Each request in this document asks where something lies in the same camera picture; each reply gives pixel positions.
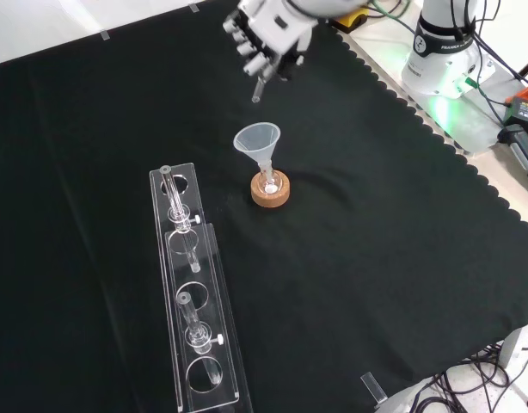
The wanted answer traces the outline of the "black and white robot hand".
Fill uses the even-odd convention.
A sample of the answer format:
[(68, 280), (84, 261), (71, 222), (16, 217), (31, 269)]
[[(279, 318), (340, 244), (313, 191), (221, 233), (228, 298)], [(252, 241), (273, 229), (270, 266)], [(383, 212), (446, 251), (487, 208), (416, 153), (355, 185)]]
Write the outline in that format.
[(304, 62), (317, 19), (289, 1), (241, 1), (223, 23), (245, 59), (243, 72), (267, 81), (284, 81)]

